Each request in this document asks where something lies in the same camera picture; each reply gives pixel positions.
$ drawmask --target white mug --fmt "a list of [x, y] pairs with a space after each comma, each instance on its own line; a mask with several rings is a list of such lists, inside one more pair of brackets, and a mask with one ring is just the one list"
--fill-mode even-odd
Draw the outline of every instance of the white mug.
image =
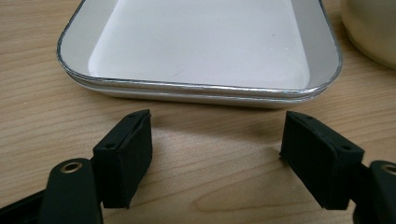
[[396, 0], [341, 0], [341, 15], [358, 50], [396, 69]]

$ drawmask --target clamp jaw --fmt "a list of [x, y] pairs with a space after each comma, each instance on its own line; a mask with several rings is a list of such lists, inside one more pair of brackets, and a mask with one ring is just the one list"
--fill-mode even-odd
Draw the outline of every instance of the clamp jaw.
[[280, 156], [324, 208], [355, 202], [357, 224], [396, 223], [396, 164], [361, 164], [364, 150], [317, 119], [287, 112]]
[[104, 208], [129, 207], [152, 158], [150, 113], [123, 118], [93, 148], [93, 158], [56, 165], [47, 188], [0, 210], [0, 223], [102, 224]]

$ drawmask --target wood grain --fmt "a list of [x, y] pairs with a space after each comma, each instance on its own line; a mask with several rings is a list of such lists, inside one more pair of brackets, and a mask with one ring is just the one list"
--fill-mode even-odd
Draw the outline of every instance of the wood grain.
[[319, 98], [267, 110], [118, 99], [77, 85], [55, 50], [78, 0], [0, 2], [0, 207], [46, 186], [50, 169], [90, 158], [126, 114], [152, 113], [153, 162], [129, 210], [105, 223], [352, 223], [325, 211], [278, 156], [285, 111], [309, 114], [396, 161], [396, 71], [348, 41], [339, 1], [324, 0], [343, 51], [341, 76]]

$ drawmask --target square dish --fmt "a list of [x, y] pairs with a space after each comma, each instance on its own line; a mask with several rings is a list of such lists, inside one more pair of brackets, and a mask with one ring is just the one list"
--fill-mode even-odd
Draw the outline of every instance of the square dish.
[[57, 55], [111, 96], [258, 107], [313, 99], [342, 65], [319, 0], [84, 0]]

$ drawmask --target white ceramic dish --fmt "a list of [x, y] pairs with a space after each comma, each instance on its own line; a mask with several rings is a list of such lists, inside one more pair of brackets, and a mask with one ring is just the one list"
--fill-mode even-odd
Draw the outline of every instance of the white ceramic dish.
[[259, 107], [318, 96], [342, 64], [319, 0], [85, 0], [57, 53], [104, 94]]

